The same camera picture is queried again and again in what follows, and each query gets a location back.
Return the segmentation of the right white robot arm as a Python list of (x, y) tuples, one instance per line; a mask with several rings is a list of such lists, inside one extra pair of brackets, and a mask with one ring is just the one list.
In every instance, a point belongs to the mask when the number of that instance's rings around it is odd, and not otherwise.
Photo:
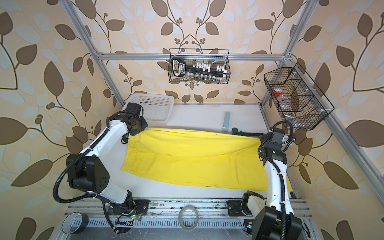
[(267, 175), (267, 198), (248, 191), (244, 194), (243, 214), (252, 216), (247, 226), (253, 240), (297, 240), (301, 235), (302, 220), (295, 217), (288, 191), (286, 151), (296, 140), (289, 121), (274, 124), (260, 137), (258, 156)]

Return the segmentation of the yellow trousers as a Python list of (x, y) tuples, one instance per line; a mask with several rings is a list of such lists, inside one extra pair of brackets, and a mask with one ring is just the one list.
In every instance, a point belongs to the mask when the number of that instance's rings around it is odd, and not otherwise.
[(258, 138), (178, 129), (147, 129), (129, 138), (121, 171), (162, 183), (267, 191)]

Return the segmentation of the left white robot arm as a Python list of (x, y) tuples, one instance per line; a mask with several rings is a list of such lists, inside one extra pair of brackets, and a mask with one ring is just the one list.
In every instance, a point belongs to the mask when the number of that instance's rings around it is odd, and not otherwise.
[[(79, 154), (67, 157), (67, 167), (59, 175), (53, 188), (53, 198), (61, 204), (73, 203), (85, 198), (98, 198), (104, 203), (125, 204), (129, 191), (110, 180), (110, 174), (103, 162), (117, 143), (127, 144), (130, 136), (135, 136), (148, 127), (144, 119), (144, 108), (136, 103), (128, 103), (126, 108), (106, 120), (106, 127), (92, 143)], [(59, 196), (59, 186), (68, 177), (71, 188), (85, 192), (72, 199)]]

